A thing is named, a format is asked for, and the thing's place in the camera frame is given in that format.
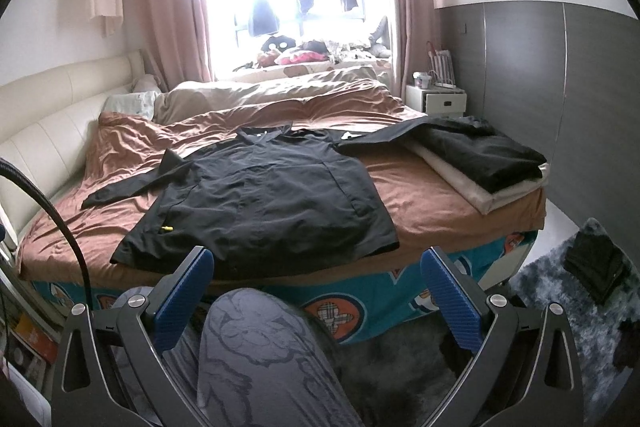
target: person's leg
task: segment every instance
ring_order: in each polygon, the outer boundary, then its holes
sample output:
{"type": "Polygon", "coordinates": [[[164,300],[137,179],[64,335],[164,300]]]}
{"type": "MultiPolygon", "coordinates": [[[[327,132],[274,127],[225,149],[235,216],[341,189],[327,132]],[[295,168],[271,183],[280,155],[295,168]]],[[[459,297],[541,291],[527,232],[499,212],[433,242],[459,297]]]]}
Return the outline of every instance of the person's leg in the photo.
{"type": "Polygon", "coordinates": [[[198,406],[221,427],[362,425],[302,314],[252,289],[209,310],[198,406]]]}
{"type": "MultiPolygon", "coordinates": [[[[124,306],[133,295],[144,295],[151,293],[153,287],[141,286],[132,288],[124,292],[113,303],[113,308],[124,306]]],[[[198,353],[200,351],[200,336],[194,331],[191,325],[187,324],[184,333],[178,340],[174,349],[165,351],[162,354],[162,362],[175,383],[180,387],[188,400],[192,403],[196,401],[196,385],[198,382],[198,353]]],[[[148,421],[160,423],[156,412],[146,399],[138,379],[131,368],[129,358],[123,347],[113,347],[113,355],[120,372],[120,377],[127,388],[127,392],[135,406],[138,414],[148,421]]]]}

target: gray wall panel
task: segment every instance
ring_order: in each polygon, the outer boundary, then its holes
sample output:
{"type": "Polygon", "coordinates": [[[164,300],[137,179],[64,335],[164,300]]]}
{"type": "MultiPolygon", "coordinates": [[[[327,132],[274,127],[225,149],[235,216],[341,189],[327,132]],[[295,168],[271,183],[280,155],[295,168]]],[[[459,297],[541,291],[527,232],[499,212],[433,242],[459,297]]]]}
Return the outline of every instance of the gray wall panel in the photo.
{"type": "Polygon", "coordinates": [[[442,47],[451,51],[456,85],[466,90],[466,113],[482,116],[484,100],[484,13],[482,4],[438,10],[442,47]]]}
{"type": "Polygon", "coordinates": [[[566,4],[566,99],[549,197],[640,264],[640,23],[566,4]]]}
{"type": "Polygon", "coordinates": [[[564,92],[562,5],[514,1],[484,9],[484,117],[551,159],[564,92]]]}

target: orange book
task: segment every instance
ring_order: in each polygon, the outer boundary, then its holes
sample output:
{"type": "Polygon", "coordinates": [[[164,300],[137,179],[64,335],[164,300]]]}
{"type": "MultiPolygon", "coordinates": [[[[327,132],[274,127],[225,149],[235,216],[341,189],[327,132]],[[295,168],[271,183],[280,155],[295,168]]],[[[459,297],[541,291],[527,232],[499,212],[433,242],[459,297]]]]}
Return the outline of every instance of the orange book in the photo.
{"type": "Polygon", "coordinates": [[[58,344],[52,341],[40,328],[36,327],[26,314],[23,313],[20,316],[20,322],[18,322],[14,331],[47,362],[54,363],[56,361],[58,344]]]}

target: nightstand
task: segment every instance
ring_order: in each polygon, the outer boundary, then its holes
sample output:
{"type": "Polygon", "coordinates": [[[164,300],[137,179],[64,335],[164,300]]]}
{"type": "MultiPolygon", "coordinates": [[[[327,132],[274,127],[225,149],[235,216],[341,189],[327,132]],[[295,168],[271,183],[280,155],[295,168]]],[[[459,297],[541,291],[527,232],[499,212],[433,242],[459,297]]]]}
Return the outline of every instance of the nightstand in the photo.
{"type": "Polygon", "coordinates": [[[420,89],[406,86],[405,103],[429,116],[464,116],[466,92],[462,89],[420,89]]]}

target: jacket sleeve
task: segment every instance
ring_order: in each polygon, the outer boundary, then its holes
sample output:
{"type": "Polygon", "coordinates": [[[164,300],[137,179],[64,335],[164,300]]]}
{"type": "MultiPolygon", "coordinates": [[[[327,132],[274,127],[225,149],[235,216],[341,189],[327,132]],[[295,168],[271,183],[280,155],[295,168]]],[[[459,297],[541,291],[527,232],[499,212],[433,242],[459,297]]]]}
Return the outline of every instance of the jacket sleeve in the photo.
{"type": "Polygon", "coordinates": [[[168,185],[186,175],[192,164],[193,161],[180,158],[177,153],[167,149],[158,167],[96,190],[82,202],[82,208],[116,203],[144,194],[152,188],[168,185]]]}

